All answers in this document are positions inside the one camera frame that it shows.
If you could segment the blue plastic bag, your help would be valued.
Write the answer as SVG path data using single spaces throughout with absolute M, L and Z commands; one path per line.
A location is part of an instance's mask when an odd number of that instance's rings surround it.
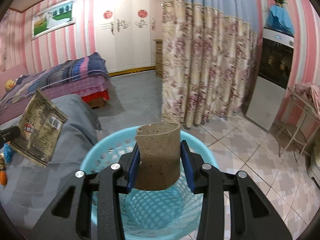
M 14 155 L 14 150 L 10 147 L 10 145 L 8 143 L 4 144 L 4 159 L 7 163 L 11 163 L 12 162 L 12 157 Z

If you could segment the silver snack wrapper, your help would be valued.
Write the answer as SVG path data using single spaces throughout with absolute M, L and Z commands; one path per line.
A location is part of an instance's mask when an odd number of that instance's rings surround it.
M 10 141 L 10 147 L 32 163 L 46 167 L 67 120 L 67 115 L 38 89 L 18 122 L 20 136 Z

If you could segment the brown cardboard piece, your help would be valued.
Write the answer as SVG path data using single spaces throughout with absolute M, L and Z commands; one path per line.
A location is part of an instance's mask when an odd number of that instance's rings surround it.
M 135 188 L 166 190 L 180 177 L 180 124 L 160 122 L 137 129 L 140 164 Z

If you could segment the yellow duck plush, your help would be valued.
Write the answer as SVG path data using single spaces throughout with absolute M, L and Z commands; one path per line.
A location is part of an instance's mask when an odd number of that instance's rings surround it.
M 8 92 L 12 90 L 16 86 L 16 81 L 14 80 L 8 80 L 5 84 L 5 90 Z

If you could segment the light blue plastic basket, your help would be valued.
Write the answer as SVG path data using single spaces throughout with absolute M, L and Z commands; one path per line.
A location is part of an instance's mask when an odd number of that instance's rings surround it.
M 104 137 L 85 156 L 80 168 L 98 173 L 133 151 L 137 126 Z M 126 239 L 180 239 L 199 227 L 202 194 L 193 194 L 184 171 L 174 185 L 163 191 L 132 189 L 120 194 L 120 211 Z

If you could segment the bed with striped quilt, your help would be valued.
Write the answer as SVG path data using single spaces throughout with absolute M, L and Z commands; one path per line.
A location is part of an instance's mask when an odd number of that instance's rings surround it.
M 48 99 L 78 94 L 82 98 L 107 100 L 109 86 L 106 61 L 97 52 L 34 75 L 22 76 L 1 98 L 1 124 L 21 115 L 38 89 Z

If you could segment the metal rack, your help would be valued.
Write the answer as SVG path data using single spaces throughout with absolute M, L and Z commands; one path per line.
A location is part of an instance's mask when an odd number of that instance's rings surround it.
M 319 130 L 319 114 L 312 97 L 308 97 L 311 91 L 309 89 L 299 93 L 294 87 L 289 88 L 291 112 L 279 126 L 280 131 L 277 133 L 284 133 L 289 137 L 289 141 L 279 151 L 280 158 L 292 144 L 299 147 L 300 154 L 307 154 L 306 148 Z

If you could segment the framed wedding photo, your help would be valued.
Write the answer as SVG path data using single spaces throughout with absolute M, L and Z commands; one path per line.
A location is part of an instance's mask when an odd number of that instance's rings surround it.
M 67 0 L 48 7 L 32 18 L 32 40 L 43 36 L 51 31 L 73 25 L 75 16 L 73 5 L 75 0 Z

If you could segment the pink cloth on rack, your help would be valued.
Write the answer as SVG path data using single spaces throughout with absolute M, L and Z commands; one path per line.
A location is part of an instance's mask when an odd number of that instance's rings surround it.
M 305 97 L 308 101 L 313 103 L 313 106 L 319 114 L 319 98 L 320 98 L 320 91 L 319 86 L 314 83 L 298 83 L 294 86 L 295 92 L 302 97 Z

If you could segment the white wardrobe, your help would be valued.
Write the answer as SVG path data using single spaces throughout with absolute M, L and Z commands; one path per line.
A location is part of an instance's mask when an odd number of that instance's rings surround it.
M 163 0 L 94 0 L 96 52 L 109 73 L 156 64 Z

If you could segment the wooden desk with drawers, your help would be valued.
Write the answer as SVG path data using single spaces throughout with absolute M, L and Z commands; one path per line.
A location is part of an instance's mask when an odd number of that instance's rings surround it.
M 163 41 L 161 39 L 154 39 L 155 42 L 155 53 L 156 53 L 156 76 L 162 78 L 163 77 Z

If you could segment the floral curtain right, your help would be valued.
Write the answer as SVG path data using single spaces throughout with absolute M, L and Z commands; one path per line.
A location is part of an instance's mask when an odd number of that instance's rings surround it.
M 190 127 L 239 111 L 257 39 L 256 0 L 164 0 L 162 119 Z

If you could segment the blue cloth covered object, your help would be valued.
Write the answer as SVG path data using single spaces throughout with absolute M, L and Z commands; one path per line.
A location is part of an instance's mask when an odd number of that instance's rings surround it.
M 295 33 L 289 13 L 277 5 L 272 5 L 269 8 L 266 27 L 291 36 L 294 36 Z

